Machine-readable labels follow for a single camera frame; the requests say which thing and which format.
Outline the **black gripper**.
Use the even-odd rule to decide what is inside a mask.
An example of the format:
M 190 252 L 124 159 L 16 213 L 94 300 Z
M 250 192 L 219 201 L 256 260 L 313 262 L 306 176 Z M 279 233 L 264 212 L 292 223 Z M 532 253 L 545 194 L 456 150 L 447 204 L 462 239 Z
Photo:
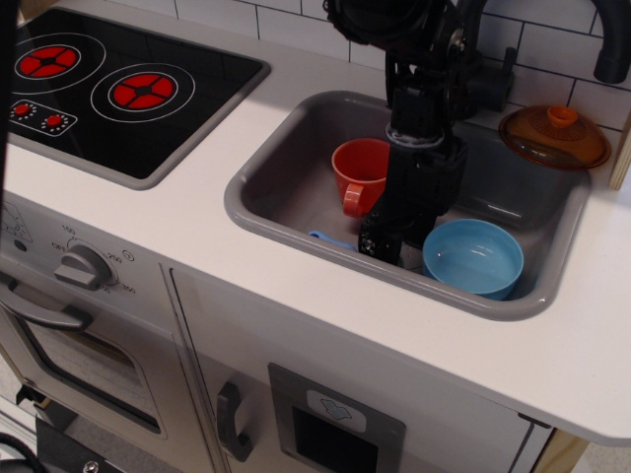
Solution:
M 429 137 L 389 125 L 386 188 L 358 234 L 360 253 L 397 264 L 402 242 L 422 246 L 456 202 L 468 148 L 450 126 Z

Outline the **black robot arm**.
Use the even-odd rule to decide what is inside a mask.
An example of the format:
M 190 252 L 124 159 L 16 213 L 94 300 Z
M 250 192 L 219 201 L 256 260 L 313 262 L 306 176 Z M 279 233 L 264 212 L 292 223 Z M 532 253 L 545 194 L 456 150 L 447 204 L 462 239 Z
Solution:
M 386 187 L 364 218 L 361 253 L 395 264 L 456 202 L 468 148 L 453 132 L 466 102 L 467 44 L 450 1 L 326 1 L 347 39 L 386 54 Z

